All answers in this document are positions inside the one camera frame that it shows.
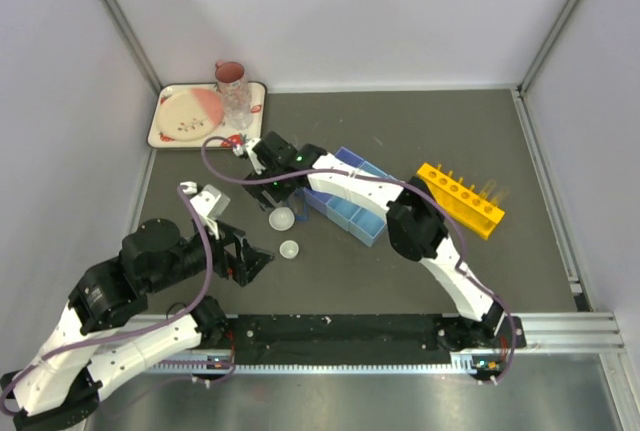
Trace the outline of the blue divided storage bin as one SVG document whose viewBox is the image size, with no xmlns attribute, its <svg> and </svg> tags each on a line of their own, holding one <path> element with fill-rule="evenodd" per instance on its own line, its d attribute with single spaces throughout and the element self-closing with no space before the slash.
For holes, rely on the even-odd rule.
<svg viewBox="0 0 640 431">
<path fill-rule="evenodd" d="M 377 177 L 391 178 L 391 175 L 348 148 L 339 148 L 334 153 L 334 156 L 346 164 L 369 174 Z M 315 209 L 332 223 L 368 247 L 372 247 L 386 230 L 386 224 L 383 219 L 365 208 L 359 207 L 338 196 L 308 189 L 303 190 L 303 196 L 308 206 Z"/>
</svg>

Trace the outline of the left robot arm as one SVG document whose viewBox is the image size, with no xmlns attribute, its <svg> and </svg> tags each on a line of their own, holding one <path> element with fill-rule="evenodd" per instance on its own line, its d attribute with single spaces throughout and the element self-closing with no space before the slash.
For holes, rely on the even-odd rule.
<svg viewBox="0 0 640 431">
<path fill-rule="evenodd" d="M 218 301 L 204 297 L 168 326 L 136 336 L 106 353 L 100 345 L 148 308 L 148 297 L 199 274 L 206 254 L 199 235 L 181 236 L 170 220 L 144 222 L 119 254 L 89 268 L 69 294 L 61 318 L 32 371 L 7 373 L 1 387 L 18 405 L 18 430 L 65 430 L 89 417 L 131 378 L 191 349 L 220 345 L 229 324 Z"/>
</svg>

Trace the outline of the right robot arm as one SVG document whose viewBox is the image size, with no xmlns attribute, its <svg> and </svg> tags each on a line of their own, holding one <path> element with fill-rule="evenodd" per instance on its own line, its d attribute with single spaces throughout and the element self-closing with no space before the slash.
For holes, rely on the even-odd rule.
<svg viewBox="0 0 640 431">
<path fill-rule="evenodd" d="M 487 347 L 504 331 L 505 311 L 465 263 L 426 184 L 398 181 L 352 166 L 315 145 L 296 149 L 275 132 L 253 138 L 236 155 L 250 161 L 247 186 L 261 207 L 283 202 L 299 189 L 330 194 L 383 220 L 391 247 L 424 266 L 453 300 L 469 339 Z"/>
</svg>

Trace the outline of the blue safety glasses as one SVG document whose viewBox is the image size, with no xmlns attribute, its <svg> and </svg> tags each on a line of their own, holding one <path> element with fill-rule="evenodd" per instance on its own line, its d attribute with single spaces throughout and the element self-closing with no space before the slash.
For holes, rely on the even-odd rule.
<svg viewBox="0 0 640 431">
<path fill-rule="evenodd" d="M 292 198 L 292 210 L 295 219 L 299 222 L 306 222 L 309 219 L 308 206 L 303 191 L 297 191 Z"/>
</svg>

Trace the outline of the small white round cap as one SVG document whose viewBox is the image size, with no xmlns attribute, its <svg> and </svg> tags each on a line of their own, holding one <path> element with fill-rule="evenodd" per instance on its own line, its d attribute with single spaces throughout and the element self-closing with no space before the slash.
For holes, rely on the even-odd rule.
<svg viewBox="0 0 640 431">
<path fill-rule="evenodd" d="M 300 252 L 299 244 L 294 240 L 285 240 L 279 246 L 279 253 L 284 259 L 295 259 Z"/>
</svg>

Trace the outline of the white round lid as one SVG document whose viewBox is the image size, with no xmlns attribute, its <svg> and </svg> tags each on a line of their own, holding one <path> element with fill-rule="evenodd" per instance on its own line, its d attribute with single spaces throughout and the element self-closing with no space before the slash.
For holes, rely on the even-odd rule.
<svg viewBox="0 0 640 431">
<path fill-rule="evenodd" d="M 269 214 L 268 222 L 272 229 L 284 232 L 294 225 L 296 217 L 290 208 L 278 207 Z"/>
</svg>

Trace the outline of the yellow test tube rack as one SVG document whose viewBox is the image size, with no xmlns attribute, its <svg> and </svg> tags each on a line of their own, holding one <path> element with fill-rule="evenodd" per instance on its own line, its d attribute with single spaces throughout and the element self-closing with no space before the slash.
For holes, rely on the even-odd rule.
<svg viewBox="0 0 640 431">
<path fill-rule="evenodd" d="M 467 184 L 462 176 L 455 176 L 452 170 L 444 171 L 442 165 L 424 163 L 416 172 L 429 188 L 437 203 L 457 222 L 488 240 L 505 216 L 505 211 L 482 200 L 474 184 Z"/>
</svg>

